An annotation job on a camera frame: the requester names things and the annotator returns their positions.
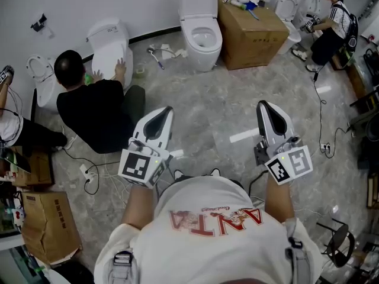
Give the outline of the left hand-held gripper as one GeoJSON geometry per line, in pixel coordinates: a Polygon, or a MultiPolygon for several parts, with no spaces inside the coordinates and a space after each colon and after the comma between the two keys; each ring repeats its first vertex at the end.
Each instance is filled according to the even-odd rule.
{"type": "Polygon", "coordinates": [[[167,151],[171,138],[174,109],[163,107],[141,118],[123,149],[118,175],[134,185],[154,188],[168,168],[173,155],[167,151]]]}

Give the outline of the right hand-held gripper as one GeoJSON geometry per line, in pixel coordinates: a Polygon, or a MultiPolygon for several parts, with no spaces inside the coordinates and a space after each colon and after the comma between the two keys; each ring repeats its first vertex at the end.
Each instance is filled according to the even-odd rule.
{"type": "Polygon", "coordinates": [[[288,140],[268,146],[264,140],[254,147],[256,164],[264,165],[278,185],[283,185],[313,171],[309,149],[295,135],[292,120],[278,105],[261,100],[256,107],[259,133],[266,143],[277,143],[278,137],[288,140]]]}

